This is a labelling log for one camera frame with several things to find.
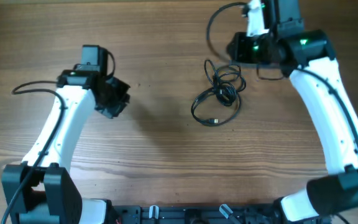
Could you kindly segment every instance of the green led light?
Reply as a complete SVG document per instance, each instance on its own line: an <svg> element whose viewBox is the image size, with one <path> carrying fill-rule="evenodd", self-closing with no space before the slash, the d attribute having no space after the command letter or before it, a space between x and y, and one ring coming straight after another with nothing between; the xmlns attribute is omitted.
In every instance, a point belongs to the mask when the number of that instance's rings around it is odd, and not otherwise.
<svg viewBox="0 0 358 224"><path fill-rule="evenodd" d="M309 40L308 39L301 39L299 42L301 43L301 45L305 45L305 44L307 44L309 42Z"/></svg>

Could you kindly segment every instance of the black base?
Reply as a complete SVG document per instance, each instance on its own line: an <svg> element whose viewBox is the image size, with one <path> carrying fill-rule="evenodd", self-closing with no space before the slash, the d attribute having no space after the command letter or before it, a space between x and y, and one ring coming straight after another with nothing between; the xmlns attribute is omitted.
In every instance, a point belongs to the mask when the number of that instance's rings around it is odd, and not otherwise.
<svg viewBox="0 0 358 224"><path fill-rule="evenodd" d="M219 207L160 207L158 219L149 218L149 207L115 206L120 218L115 224L233 224L219 211ZM302 222L283 222L274 217L272 204L231 207L233 216L241 224L331 224L331 219L316 218Z"/></svg>

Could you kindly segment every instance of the wood grain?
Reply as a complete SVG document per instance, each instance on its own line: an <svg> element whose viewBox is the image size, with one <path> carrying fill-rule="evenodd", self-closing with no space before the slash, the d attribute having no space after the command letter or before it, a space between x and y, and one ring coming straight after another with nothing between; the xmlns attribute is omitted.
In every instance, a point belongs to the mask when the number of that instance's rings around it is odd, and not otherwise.
<svg viewBox="0 0 358 224"><path fill-rule="evenodd" d="M207 128L190 114L207 89L204 32L226 1L0 5L0 178L32 147L52 96L11 96L32 80L54 80L78 63L83 44L116 58L131 103L113 120L94 113L71 168L82 196L115 205L271 202L326 174L310 116L288 81L263 82L246 71L244 107L233 121ZM334 43L342 80L358 114L358 1L300 1L308 29ZM213 27L223 49L246 25L238 9ZM225 118L214 99L199 116ZM0 217L6 207L0 181ZM358 210L345 213L358 223Z"/></svg>
<svg viewBox="0 0 358 224"><path fill-rule="evenodd" d="M0 0L0 4L57 4L57 3L96 3L96 2L171 2L193 0Z"/></svg>

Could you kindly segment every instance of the white plastic part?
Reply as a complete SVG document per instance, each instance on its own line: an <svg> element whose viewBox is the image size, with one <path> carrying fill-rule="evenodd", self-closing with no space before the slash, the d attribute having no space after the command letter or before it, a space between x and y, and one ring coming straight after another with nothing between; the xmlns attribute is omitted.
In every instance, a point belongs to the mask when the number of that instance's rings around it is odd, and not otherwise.
<svg viewBox="0 0 358 224"><path fill-rule="evenodd" d="M265 29L264 15L260 0L252 0L248 3L248 7L247 36L252 37L268 33L269 30Z"/></svg>
<svg viewBox="0 0 358 224"><path fill-rule="evenodd" d="M158 219L160 216L160 207L156 206L156 205L152 205L150 206L149 209L149 218L154 218L154 219Z"/></svg>
<svg viewBox="0 0 358 224"><path fill-rule="evenodd" d="M337 61L331 61L327 57L313 60L306 70L324 78L337 90L358 133L358 118L343 87ZM358 169L358 154L354 152L357 147L349 123L335 96L328 93L328 88L323 82L307 73L295 70L290 75L290 80L305 102L317 130L328 173L344 172L347 165L353 165ZM306 189L286 196L281 204L286 217L292 222L318 216Z"/></svg>
<svg viewBox="0 0 358 224"><path fill-rule="evenodd" d="M48 148L48 154L44 156L39 166L49 167L51 163L55 162L69 172L75 146L86 119L94 110L95 99L91 90L84 90L81 86L66 85L57 89L56 92L65 99L67 109L60 127ZM40 136L22 160L22 162L27 161L28 166L34 165L39 152L55 127L60 114L60 106L59 99L55 98L52 110Z"/></svg>
<svg viewBox="0 0 358 224"><path fill-rule="evenodd" d="M82 213L79 224L103 224L107 204L103 200L82 199Z"/></svg>
<svg viewBox="0 0 358 224"><path fill-rule="evenodd" d="M310 203L306 189L283 198L281 206L286 218L292 222L318 216Z"/></svg>

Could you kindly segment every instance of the black cable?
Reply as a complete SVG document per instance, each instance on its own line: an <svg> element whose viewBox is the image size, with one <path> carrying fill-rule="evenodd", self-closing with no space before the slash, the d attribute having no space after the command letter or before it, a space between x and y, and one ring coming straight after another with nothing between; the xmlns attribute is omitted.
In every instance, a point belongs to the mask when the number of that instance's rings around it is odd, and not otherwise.
<svg viewBox="0 0 358 224"><path fill-rule="evenodd" d="M64 101L63 97L60 96L57 92L55 92L53 90L39 88L39 89L18 91L18 89L20 89L20 88L22 88L24 86L33 85L33 84L39 84L39 83L53 83L53 84L56 84L56 82L53 82L53 81L36 81L36 82L24 83L24 84L19 85L18 87L15 87L12 90L12 95L20 95L20 94L23 94L23 93L35 93L35 92L51 93L51 94L55 95L60 101L60 104L61 104L61 106L60 106L60 114L59 114L59 117L58 117L57 122L55 124L55 127L53 128L52 132L50 133L49 138L47 139L47 142L45 143L44 148L40 151L37 160L34 162L34 165L30 168L29 172L25 175L23 181L21 182L20 186L17 188L17 190L15 191L15 194L13 195L11 201L9 202L9 205L7 206L7 208L5 210L4 216L2 217L1 224L6 223L8 215L10 214L14 204L16 203L16 200L17 200L20 192L29 183L30 178L31 178L32 173L34 172L35 168L39 165L41 160L44 158L44 155L46 155L47 149L49 148L49 145L50 145L53 137L55 136L55 134L57 132L57 129L59 128L60 123L62 122L62 119L63 119L63 116L64 116L64 111L66 109L65 101Z"/></svg>
<svg viewBox="0 0 358 224"><path fill-rule="evenodd" d="M110 51L108 51L107 49L105 49L105 50L107 51L107 54L110 55L111 61L112 61L112 71L106 77L106 80L108 80L114 75L114 72L116 72L116 59L114 58L114 55Z"/></svg>
<svg viewBox="0 0 358 224"><path fill-rule="evenodd" d="M77 66L81 65L80 63L76 63L74 66L73 66L73 70L76 70L77 69Z"/></svg>
<svg viewBox="0 0 358 224"><path fill-rule="evenodd" d="M256 75L257 75L258 79L260 79L260 80L268 80L268 81L283 80L285 78L284 75L282 75L280 78L265 78L265 77L261 77L259 75L259 66L258 65L256 66Z"/></svg>
<svg viewBox="0 0 358 224"><path fill-rule="evenodd" d="M344 223L344 224L351 224L351 223L349 223L346 219L345 219L345 217L343 217L341 214L335 214L335 216L337 216L340 220L342 220L342 222Z"/></svg>
<svg viewBox="0 0 358 224"><path fill-rule="evenodd" d="M212 26L212 23L215 19L215 17L220 13L222 12L223 10L227 9L227 8L230 8L230 7L233 7L233 6L244 6L244 7L248 7L247 6L247 3L244 3L244 2L235 2L235 3L230 3L230 4L227 4L223 7L220 7L212 16L211 18L209 19L209 22L208 22L208 25L207 25L207 28L206 28L206 41L207 41L207 45L208 45L208 48L210 49L210 51L215 55L217 56L220 60L224 61L224 62L229 62L230 64L235 64L235 65L238 65L238 66L242 66L242 67L245 67L245 68L256 68L256 69L259 69L259 68L266 68L266 69L282 69L282 68L286 68L286 69L292 69L292 70L298 70L298 71L301 71L301 72L304 72L304 73L307 73L315 78L317 78L318 80L320 80L321 82L323 82L327 88L328 88L328 91L329 91L329 94L333 94L335 96L335 98L337 99L339 105L341 106L344 114L345 114L345 117L347 119L347 122L349 123L349 127L351 129L351 132L352 132L352 135L354 137L354 141L356 143L356 146L357 146L357 150L358 150L358 133L357 133L357 130L356 130L356 126L354 125L354 122L349 114L349 111L347 110L346 108L346 105L344 104L344 102L342 101L341 97L339 96L338 92L323 78L321 78L319 75L309 71L309 70L305 70L305 69L302 69L302 68L293 68L293 67L286 67L286 66L282 66L282 65L261 65L261 64L249 64L249 63L240 63L240 62L236 62L236 61L232 61L226 57L223 57L221 54L219 54L213 47L212 43L211 43L211 40L209 38L209 33L211 31L211 26Z"/></svg>
<svg viewBox="0 0 358 224"><path fill-rule="evenodd" d="M208 74L207 71L207 63L209 63L212 66L213 69L213 76L212 79ZM245 90L247 83L245 78L241 75L241 67L237 66L237 65L225 65L222 67L219 67L218 69L215 68L215 66L213 65L212 61L210 61L209 59L205 60L204 62L204 70L205 70L205 75L208 79L208 81L210 82L210 84L212 85L211 88L205 90L204 92L202 92L200 95L198 95L193 104L191 105L191 115L193 115L194 119L196 121L198 121L199 123L205 125L205 126L220 126L222 124L226 124L227 122L229 122L230 120L234 119L241 108L241 97L239 92L241 92L242 90ZM231 80L224 80L223 78L228 76L228 75L235 75L235 77ZM237 81L240 78L241 84L239 88L235 88L234 85L232 84L232 82ZM204 102L204 100L206 100L208 97L210 96L215 96L218 99L218 101L223 105L223 106L232 106L232 104L238 99L238 108L236 110L236 112L228 119L226 119L223 122L220 122L217 119L199 119L196 115L195 115L195 110L197 108L198 105L200 105L200 103Z"/></svg>

